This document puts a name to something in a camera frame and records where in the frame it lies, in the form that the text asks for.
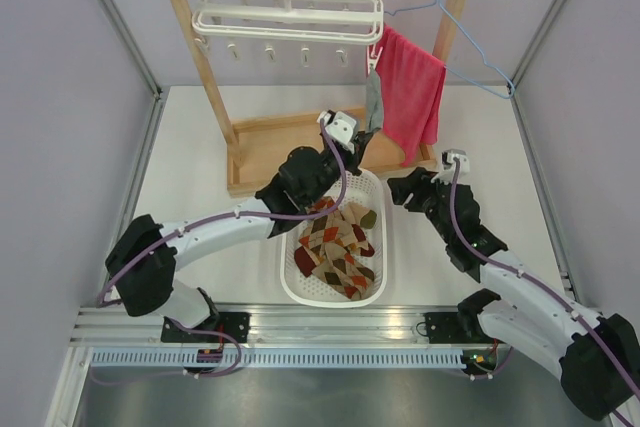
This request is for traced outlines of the grey sock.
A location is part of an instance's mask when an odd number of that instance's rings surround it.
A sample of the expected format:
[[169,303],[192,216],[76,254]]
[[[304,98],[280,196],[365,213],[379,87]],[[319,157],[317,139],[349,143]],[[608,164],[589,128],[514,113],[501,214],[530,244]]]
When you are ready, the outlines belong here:
[[372,70],[365,84],[365,131],[375,133],[382,129],[384,123],[384,104],[381,92],[381,81],[378,73]]

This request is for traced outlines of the beige striped sock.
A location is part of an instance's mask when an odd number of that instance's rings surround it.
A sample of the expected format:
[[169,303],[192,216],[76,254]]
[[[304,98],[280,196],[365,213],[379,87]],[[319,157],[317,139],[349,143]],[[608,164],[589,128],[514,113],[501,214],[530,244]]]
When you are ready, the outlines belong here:
[[[345,206],[338,209],[341,211],[345,220],[353,225],[358,240],[361,240],[363,237],[367,238],[366,232],[371,230],[377,222],[377,213],[374,210],[356,202],[348,202]],[[346,249],[355,258],[361,257],[354,254],[354,244],[347,246]],[[294,261],[302,275],[309,277],[313,274],[313,269],[320,263],[320,258],[314,256],[299,243],[299,247],[294,252]]]
[[358,240],[354,244],[353,252],[355,255],[359,255],[361,257],[370,258],[375,254],[375,249],[369,243],[366,237],[363,237],[361,240]]

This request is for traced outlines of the argyle sock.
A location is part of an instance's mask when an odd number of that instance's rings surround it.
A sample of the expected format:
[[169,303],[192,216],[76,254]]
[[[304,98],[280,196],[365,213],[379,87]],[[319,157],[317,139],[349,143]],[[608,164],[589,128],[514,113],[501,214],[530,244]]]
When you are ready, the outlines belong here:
[[313,275],[350,301],[369,296],[376,279],[375,273],[361,264],[346,248],[325,243],[320,251],[320,263]]
[[324,255],[326,244],[337,243],[346,248],[357,242],[353,225],[339,209],[310,221],[299,237],[299,243],[318,258]]

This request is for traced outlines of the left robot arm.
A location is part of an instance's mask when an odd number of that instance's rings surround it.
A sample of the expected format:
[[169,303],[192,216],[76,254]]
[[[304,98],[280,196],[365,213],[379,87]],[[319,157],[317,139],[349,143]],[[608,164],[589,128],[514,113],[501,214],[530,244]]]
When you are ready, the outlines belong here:
[[290,152],[272,180],[232,210],[198,220],[158,223],[149,214],[131,221],[107,255],[107,286],[131,317],[161,315],[198,342],[215,337],[218,317],[200,288],[180,284],[176,272],[212,253],[285,234],[304,221],[329,214],[313,211],[335,183],[357,175],[372,136],[360,131],[344,147],[321,131],[322,151],[301,146]]

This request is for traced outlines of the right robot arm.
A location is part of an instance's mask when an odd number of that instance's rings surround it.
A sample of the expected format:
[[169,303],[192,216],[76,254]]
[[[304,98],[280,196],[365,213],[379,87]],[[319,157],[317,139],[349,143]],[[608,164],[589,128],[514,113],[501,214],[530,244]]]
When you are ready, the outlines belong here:
[[480,219],[471,188],[417,168],[387,182],[392,201],[424,215],[451,263],[480,285],[458,305],[470,341],[497,339],[556,380],[588,418],[600,421],[639,395],[639,340],[619,314],[604,317],[529,271]]

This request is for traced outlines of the white clip sock hanger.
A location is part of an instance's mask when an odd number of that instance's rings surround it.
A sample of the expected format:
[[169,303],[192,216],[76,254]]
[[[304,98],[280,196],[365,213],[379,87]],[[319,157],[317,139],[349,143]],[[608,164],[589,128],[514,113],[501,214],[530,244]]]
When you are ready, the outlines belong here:
[[191,17],[205,37],[370,47],[383,33],[382,0],[199,0]]

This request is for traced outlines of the white perforated plastic basket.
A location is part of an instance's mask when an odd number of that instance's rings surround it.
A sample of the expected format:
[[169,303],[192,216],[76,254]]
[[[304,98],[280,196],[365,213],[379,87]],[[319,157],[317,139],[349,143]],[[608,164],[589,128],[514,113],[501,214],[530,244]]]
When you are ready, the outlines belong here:
[[293,300],[308,306],[323,308],[362,307],[379,298],[384,291],[388,280],[388,248],[384,192],[381,181],[373,173],[366,170],[359,176],[349,174],[346,180],[346,193],[338,208],[345,206],[348,202],[356,202],[377,213],[375,226],[366,232],[368,241],[375,249],[375,254],[370,258],[356,258],[375,273],[376,279],[369,296],[364,300],[350,301],[313,274],[309,277],[302,275],[295,264],[294,252],[299,247],[300,235],[310,222],[305,221],[286,234],[282,240],[280,280],[285,292]]

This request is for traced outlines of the pink towel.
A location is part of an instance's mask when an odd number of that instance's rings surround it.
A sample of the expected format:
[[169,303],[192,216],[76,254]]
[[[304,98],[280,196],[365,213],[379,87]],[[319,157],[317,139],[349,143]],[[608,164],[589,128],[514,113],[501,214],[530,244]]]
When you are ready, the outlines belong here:
[[444,63],[386,25],[376,49],[384,107],[384,134],[404,152],[404,167],[419,147],[437,142]]

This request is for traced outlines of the wooden clothes rack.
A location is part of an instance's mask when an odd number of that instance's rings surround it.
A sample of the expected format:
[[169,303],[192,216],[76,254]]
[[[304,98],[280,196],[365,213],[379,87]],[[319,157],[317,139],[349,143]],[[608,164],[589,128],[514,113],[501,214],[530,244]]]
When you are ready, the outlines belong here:
[[[195,29],[188,0],[170,1],[227,144],[227,190],[233,197],[247,196],[266,185],[277,162],[296,145],[320,146],[318,115],[302,112],[231,120],[207,58],[208,35]],[[455,13],[462,12],[465,2],[446,0]]]

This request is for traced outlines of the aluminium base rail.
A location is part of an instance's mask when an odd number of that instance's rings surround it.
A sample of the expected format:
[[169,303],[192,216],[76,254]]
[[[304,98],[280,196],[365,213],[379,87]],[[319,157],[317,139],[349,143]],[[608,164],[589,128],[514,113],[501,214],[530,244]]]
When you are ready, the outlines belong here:
[[[302,305],[217,305],[221,313],[240,312],[248,320],[247,347],[346,347],[346,348],[484,348],[493,340],[470,339],[464,333],[448,333],[455,324],[452,306],[368,306],[356,309],[314,308]],[[72,346],[156,347],[166,329],[157,315],[130,317],[120,306],[83,307],[72,329]]]

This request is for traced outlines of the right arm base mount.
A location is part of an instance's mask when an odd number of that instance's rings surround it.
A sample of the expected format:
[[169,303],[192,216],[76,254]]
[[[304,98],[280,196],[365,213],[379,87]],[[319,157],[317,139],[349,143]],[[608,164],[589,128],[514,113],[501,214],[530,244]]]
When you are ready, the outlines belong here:
[[483,353],[467,353],[462,357],[465,367],[461,375],[470,381],[493,380],[509,364],[514,349],[495,337],[488,336],[481,328],[479,315],[485,313],[490,304],[501,297],[482,289],[456,307],[456,311],[427,312],[423,320],[415,325],[416,333],[426,338],[431,345],[482,344],[488,345]]

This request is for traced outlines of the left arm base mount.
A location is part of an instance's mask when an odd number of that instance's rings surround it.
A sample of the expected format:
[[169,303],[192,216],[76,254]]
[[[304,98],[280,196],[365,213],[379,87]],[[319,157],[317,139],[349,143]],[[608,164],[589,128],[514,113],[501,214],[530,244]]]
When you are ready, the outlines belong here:
[[192,327],[192,330],[199,330],[199,333],[186,332],[170,321],[168,317],[165,317],[161,342],[181,344],[219,342],[223,345],[226,342],[225,338],[213,334],[205,334],[205,331],[216,331],[229,334],[239,343],[245,343],[250,330],[250,315],[247,312],[220,312],[202,288],[198,287],[197,290],[209,309],[209,316],[197,326]]

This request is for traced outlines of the right aluminium frame post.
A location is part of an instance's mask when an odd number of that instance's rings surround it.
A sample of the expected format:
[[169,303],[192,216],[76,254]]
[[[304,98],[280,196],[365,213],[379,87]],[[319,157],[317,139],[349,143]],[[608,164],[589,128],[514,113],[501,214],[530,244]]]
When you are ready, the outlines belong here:
[[515,95],[517,88],[522,83],[525,74],[557,23],[568,1],[552,0],[549,4],[511,78],[512,87],[509,88],[511,96]]

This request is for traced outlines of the aluminium frame post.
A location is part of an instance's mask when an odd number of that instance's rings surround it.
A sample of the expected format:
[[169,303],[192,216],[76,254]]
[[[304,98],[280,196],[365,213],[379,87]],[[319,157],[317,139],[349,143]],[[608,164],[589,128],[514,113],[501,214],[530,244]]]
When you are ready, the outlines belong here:
[[144,55],[116,2],[114,0],[97,1],[106,15],[111,27],[114,29],[116,36],[124,46],[146,88],[155,100],[159,99],[162,94],[162,87],[156,79],[156,76],[153,74],[148,62],[144,58]]
[[552,0],[549,4],[511,78],[512,87],[509,88],[511,96],[515,95],[517,88],[522,83],[525,74],[557,23],[568,1]]

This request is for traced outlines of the left aluminium frame post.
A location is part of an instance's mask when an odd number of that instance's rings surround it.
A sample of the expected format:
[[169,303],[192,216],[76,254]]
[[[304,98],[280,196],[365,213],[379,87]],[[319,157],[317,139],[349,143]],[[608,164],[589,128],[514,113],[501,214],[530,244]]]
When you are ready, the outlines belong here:
[[159,99],[162,94],[162,87],[156,79],[156,76],[153,74],[148,62],[144,58],[144,55],[116,2],[114,0],[97,1],[106,15],[111,27],[114,29],[116,36],[124,46],[146,88],[155,100]]

